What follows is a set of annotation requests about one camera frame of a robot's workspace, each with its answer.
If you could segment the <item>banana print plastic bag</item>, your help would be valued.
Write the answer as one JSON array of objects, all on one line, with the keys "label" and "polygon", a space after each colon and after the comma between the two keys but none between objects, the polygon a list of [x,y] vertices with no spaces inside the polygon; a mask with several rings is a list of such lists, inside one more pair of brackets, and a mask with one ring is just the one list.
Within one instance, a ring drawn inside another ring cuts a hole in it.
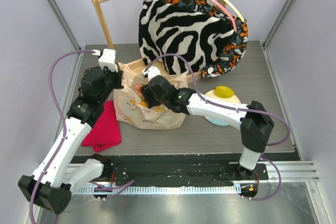
[{"label": "banana print plastic bag", "polygon": [[120,63],[123,71],[123,89],[113,91],[113,103],[117,120],[146,130],[172,130],[180,127],[185,114],[174,113],[164,105],[147,107],[143,95],[135,88],[137,84],[147,84],[148,80],[126,64]]}]

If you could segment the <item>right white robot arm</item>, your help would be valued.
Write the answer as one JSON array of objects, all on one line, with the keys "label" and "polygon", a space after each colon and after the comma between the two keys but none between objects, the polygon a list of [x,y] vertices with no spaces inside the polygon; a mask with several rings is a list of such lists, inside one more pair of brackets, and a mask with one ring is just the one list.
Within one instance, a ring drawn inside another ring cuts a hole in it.
[{"label": "right white robot arm", "polygon": [[225,122],[240,130],[243,151],[237,173],[242,179],[250,179],[256,173],[256,165],[265,151],[274,122],[261,103],[232,104],[198,94],[190,88],[176,88],[163,76],[152,78],[148,84],[135,86],[152,108],[164,105],[174,113],[197,115]]}]

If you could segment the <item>watermelon slice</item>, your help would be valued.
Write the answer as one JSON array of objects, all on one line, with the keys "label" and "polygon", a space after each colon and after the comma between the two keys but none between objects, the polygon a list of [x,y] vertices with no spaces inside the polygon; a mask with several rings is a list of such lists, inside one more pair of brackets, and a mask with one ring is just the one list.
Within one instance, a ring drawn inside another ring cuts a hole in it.
[{"label": "watermelon slice", "polygon": [[135,88],[135,89],[137,90],[137,92],[140,93],[140,94],[143,94],[143,93],[142,93],[142,87],[143,87],[142,84],[136,84],[136,85],[134,86],[134,88]]}]

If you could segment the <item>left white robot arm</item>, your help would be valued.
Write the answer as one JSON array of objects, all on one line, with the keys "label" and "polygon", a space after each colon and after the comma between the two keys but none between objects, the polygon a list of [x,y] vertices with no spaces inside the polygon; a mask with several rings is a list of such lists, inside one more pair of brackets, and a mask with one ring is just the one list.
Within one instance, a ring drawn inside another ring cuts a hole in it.
[{"label": "left white robot arm", "polygon": [[122,74],[120,69],[109,70],[107,67],[92,67],[84,72],[79,95],[67,112],[65,129],[33,174],[23,175],[18,182],[30,203],[59,215],[82,186],[94,179],[105,182],[111,177],[110,159],[99,154],[93,154],[69,174],[66,170],[103,113],[110,93],[123,88]]}]

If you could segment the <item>green starfruit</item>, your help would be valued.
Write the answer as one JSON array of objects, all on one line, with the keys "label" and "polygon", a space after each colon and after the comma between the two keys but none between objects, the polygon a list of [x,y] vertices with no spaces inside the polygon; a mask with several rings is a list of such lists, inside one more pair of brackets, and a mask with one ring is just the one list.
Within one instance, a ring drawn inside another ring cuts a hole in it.
[{"label": "green starfruit", "polygon": [[228,99],[235,95],[235,92],[227,86],[217,86],[214,90],[214,94],[222,99]]}]

